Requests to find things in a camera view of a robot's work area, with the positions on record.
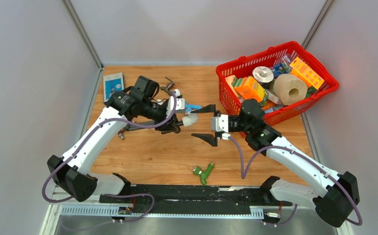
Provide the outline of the white pvc elbow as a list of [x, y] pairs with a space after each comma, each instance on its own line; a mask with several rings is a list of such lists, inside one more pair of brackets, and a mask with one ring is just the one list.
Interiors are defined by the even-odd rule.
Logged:
[[188, 113], [182, 118], [182, 123], [184, 127], [191, 126], [198, 121], [199, 117], [196, 113]]

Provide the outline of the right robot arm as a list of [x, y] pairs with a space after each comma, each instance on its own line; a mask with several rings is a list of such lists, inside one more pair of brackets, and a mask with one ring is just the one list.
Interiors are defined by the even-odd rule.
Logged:
[[224, 115], [214, 104], [193, 110], [192, 113], [213, 113], [211, 130], [214, 134], [194, 133], [194, 137], [211, 146], [217, 146], [218, 140], [230, 140], [236, 145], [240, 159], [244, 158], [242, 149], [231, 134], [245, 133], [245, 141], [255, 154], [247, 165], [241, 161], [242, 179], [246, 177], [256, 156], [262, 154], [286, 166], [307, 183], [304, 186], [271, 176], [261, 185], [260, 197], [265, 204], [286, 201], [312, 209], [324, 222], [336, 228], [344, 222], [357, 226], [363, 224], [357, 208], [360, 196], [356, 176], [348, 171], [339, 173], [328, 168], [296, 148], [265, 122], [265, 112], [255, 99], [244, 100], [237, 115]]

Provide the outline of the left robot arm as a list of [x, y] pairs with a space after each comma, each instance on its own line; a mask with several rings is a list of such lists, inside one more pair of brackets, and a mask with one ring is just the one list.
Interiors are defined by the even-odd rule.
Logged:
[[50, 199], [46, 187], [53, 181], [78, 202], [92, 195], [109, 195], [119, 203], [130, 199], [131, 190], [119, 174], [94, 174], [90, 171], [97, 157], [115, 134], [127, 125], [160, 132], [178, 133], [183, 125], [176, 111], [185, 104], [178, 89], [162, 88], [157, 82], [139, 76], [135, 85], [114, 92], [105, 101], [100, 116], [91, 128], [62, 156], [52, 155], [47, 166], [50, 175], [42, 187], [43, 198], [50, 203], [62, 200]]

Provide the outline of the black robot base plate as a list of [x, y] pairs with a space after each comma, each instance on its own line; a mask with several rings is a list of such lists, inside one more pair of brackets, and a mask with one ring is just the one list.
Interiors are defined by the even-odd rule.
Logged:
[[151, 213], [166, 214], [235, 215], [250, 213], [251, 206], [280, 206], [279, 201], [254, 186], [137, 184], [127, 187], [122, 194], [136, 194], [137, 198], [116, 199], [101, 195], [99, 201], [135, 203], [135, 213], [143, 213], [153, 205]]

